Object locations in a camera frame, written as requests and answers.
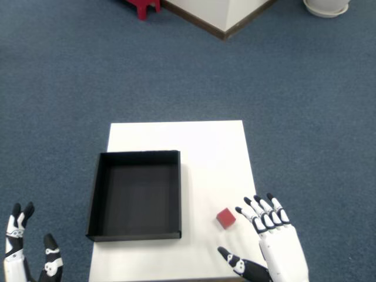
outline stool leg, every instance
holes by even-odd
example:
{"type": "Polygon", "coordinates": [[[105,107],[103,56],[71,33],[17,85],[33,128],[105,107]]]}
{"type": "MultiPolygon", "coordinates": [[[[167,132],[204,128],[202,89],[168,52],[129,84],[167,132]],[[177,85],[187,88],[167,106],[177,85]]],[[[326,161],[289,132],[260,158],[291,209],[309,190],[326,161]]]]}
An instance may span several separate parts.
{"type": "Polygon", "coordinates": [[[140,20],[146,19],[146,6],[137,6],[137,14],[140,20]]]}
{"type": "Polygon", "coordinates": [[[155,11],[156,12],[160,11],[160,0],[155,0],[155,11]]]}

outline white wall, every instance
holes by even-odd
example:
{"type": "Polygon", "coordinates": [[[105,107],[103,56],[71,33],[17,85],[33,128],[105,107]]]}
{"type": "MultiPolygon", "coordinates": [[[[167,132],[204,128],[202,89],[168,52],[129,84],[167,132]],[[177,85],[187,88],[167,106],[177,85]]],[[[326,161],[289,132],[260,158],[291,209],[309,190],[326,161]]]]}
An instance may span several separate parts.
{"type": "Polygon", "coordinates": [[[240,22],[268,0],[168,0],[222,31],[240,22]]]}
{"type": "Polygon", "coordinates": [[[233,0],[168,0],[196,17],[226,31],[227,13],[233,0]]]}
{"type": "Polygon", "coordinates": [[[225,31],[240,22],[267,1],[268,0],[230,0],[225,31]]]}

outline flower pot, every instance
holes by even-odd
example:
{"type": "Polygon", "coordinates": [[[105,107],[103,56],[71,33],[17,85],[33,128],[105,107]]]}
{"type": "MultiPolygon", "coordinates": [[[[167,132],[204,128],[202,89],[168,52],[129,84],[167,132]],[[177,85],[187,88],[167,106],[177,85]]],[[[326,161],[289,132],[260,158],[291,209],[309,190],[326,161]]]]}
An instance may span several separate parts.
{"type": "Polygon", "coordinates": [[[323,18],[334,18],[347,11],[350,0],[303,0],[307,9],[323,18]]]}

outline red stool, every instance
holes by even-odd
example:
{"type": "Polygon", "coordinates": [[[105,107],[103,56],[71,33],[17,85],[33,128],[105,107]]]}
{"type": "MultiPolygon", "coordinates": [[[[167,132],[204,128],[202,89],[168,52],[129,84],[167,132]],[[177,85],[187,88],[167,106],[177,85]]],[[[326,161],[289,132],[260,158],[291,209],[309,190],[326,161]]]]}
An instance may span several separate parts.
{"type": "Polygon", "coordinates": [[[151,3],[155,3],[155,11],[160,11],[160,0],[127,0],[137,7],[137,14],[139,19],[146,19],[146,8],[151,3]]]}

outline baseboard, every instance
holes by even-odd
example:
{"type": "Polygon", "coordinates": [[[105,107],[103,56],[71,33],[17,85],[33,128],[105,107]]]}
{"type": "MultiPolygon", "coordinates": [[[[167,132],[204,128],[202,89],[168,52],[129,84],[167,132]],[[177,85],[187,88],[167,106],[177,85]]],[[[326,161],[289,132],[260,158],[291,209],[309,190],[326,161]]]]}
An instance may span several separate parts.
{"type": "Polygon", "coordinates": [[[232,35],[234,35],[236,32],[244,28],[249,22],[251,22],[254,18],[259,16],[263,11],[265,11],[267,8],[272,6],[277,0],[268,0],[264,4],[262,4],[260,7],[258,7],[255,11],[250,13],[248,16],[246,16],[244,19],[239,21],[237,24],[235,24],[233,27],[228,29],[227,31],[222,31],[221,29],[215,27],[214,25],[211,25],[210,23],[196,17],[195,15],[183,10],[182,8],[168,2],[167,0],[161,0],[161,5],[169,10],[170,12],[173,12],[174,14],[182,17],[186,21],[189,21],[190,23],[198,26],[199,28],[204,29],[208,33],[214,35],[215,37],[218,37],[221,40],[226,40],[232,35]]]}

